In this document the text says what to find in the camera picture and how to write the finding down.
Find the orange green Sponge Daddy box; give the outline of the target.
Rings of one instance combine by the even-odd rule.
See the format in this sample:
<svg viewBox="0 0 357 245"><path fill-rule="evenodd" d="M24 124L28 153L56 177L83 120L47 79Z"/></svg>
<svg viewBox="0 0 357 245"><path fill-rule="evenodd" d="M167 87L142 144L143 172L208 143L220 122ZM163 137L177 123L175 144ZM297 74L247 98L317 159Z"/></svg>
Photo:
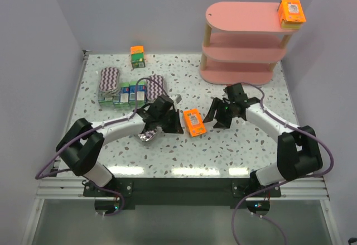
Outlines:
<svg viewBox="0 0 357 245"><path fill-rule="evenodd" d="M145 68L144 60L144 47L143 46L132 46L131 52L131 66L133 69Z"/></svg>

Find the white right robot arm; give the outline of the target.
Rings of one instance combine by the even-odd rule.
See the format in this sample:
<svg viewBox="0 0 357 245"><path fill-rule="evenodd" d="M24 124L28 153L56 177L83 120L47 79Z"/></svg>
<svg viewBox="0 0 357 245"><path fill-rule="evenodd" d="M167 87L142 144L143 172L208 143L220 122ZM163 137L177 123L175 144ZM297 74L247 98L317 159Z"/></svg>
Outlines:
<svg viewBox="0 0 357 245"><path fill-rule="evenodd" d="M262 99L248 97L241 83L227 86L224 91L226 97L213 99L203 122L216 121L214 128L228 129L234 118L241 118L263 130L277 144L276 162L250 173L247 194L322 168L319 143L312 127L300 127L282 119L266 108Z"/></svg>

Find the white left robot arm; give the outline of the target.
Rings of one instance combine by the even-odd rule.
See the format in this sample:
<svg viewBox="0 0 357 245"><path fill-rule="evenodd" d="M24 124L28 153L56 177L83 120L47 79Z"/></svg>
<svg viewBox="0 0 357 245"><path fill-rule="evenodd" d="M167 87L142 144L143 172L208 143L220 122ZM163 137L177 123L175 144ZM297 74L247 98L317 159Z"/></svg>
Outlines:
<svg viewBox="0 0 357 245"><path fill-rule="evenodd" d="M164 133L183 134L177 104L181 96L159 96L153 103L131 114L103 122L78 119L56 147L56 152L76 176L83 176L96 186L118 188L114 175L98 162L102 147L118 139L148 133L160 128Z"/></svg>

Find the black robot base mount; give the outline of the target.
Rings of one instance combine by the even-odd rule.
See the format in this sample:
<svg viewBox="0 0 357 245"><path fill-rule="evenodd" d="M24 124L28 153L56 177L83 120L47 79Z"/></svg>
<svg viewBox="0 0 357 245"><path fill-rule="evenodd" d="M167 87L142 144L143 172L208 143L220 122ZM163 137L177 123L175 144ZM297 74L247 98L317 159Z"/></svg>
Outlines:
<svg viewBox="0 0 357 245"><path fill-rule="evenodd" d="M228 206L234 208L245 196L262 190L250 178L114 178L104 190L92 182L82 182L83 196L95 198L95 210L113 212L123 204L133 210L138 205Z"/></svg>

